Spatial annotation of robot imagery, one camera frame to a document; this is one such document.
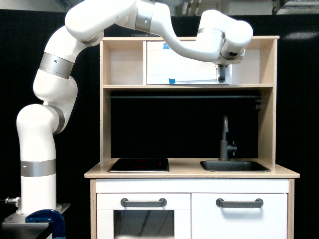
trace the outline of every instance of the sink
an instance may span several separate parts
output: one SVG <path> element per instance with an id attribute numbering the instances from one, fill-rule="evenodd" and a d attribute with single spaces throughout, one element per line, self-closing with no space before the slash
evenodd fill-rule
<path id="1" fill-rule="evenodd" d="M 200 164 L 211 172 L 270 172 L 269 168 L 251 161 L 201 161 Z"/>

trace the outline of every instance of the blue tape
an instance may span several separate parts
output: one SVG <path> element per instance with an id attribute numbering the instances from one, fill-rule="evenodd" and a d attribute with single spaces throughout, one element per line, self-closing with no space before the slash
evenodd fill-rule
<path id="1" fill-rule="evenodd" d="M 175 79 L 168 79 L 169 80 L 169 84 L 170 85 L 174 85 L 176 83 L 176 80 Z"/>
<path id="2" fill-rule="evenodd" d="M 163 43 L 163 50 L 168 50 L 169 46 L 166 43 Z"/>

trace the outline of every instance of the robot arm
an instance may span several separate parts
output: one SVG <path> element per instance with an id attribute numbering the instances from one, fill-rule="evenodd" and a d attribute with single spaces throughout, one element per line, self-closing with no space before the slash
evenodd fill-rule
<path id="1" fill-rule="evenodd" d="M 168 6 L 149 0 L 86 0 L 65 18 L 67 30 L 80 42 L 94 39 L 114 23 L 159 35 L 179 55 L 216 64 L 239 63 L 253 36 L 248 23 L 209 10 L 201 17 L 196 45 L 185 47 L 175 35 Z"/>
<path id="2" fill-rule="evenodd" d="M 70 76 L 78 54 L 99 44 L 104 29 L 120 26 L 161 36 L 176 53 L 195 60 L 239 63 L 252 38 L 249 24 L 217 11 L 203 13 L 195 44 L 183 45 L 174 33 L 169 8 L 149 0 L 85 0 L 66 15 L 65 26 L 50 38 L 33 90 L 43 105 L 23 108 L 17 117 L 21 154 L 21 207 L 24 214 L 56 208 L 55 145 L 71 115 L 77 86 Z"/>

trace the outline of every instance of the black cooktop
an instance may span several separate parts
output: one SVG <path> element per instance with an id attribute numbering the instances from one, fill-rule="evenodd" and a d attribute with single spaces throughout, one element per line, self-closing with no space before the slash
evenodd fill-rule
<path id="1" fill-rule="evenodd" d="M 167 158 L 120 158 L 108 172 L 169 172 Z"/>

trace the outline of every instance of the toy kitchen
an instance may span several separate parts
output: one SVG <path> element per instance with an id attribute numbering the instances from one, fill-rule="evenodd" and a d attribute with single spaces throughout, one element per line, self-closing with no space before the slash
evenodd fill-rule
<path id="1" fill-rule="evenodd" d="M 294 238 L 300 175 L 276 164 L 278 39 L 254 36 L 221 68 L 174 58 L 162 38 L 103 38 L 91 238 Z"/>

